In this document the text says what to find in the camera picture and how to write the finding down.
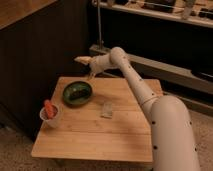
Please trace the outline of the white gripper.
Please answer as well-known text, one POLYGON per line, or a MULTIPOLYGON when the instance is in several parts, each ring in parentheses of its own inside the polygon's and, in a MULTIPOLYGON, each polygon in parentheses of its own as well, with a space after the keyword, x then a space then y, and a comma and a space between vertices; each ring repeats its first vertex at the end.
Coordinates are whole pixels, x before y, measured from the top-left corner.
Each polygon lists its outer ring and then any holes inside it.
POLYGON ((88 76, 89 79, 94 78, 97 74, 102 72, 102 69, 99 65, 99 59, 97 57, 89 57, 89 56, 78 56, 74 59, 76 62, 82 64, 89 64, 90 74, 88 76))

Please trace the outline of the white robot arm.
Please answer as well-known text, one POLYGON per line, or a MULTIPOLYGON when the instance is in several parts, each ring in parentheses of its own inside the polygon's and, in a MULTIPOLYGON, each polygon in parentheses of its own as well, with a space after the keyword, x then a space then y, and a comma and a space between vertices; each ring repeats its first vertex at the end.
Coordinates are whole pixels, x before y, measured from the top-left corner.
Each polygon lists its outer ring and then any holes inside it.
POLYGON ((186 105, 175 96, 158 96, 131 66, 122 48, 94 57, 78 56, 75 61, 90 67, 90 78, 107 69, 123 73, 151 126, 153 171, 201 171, 186 105))

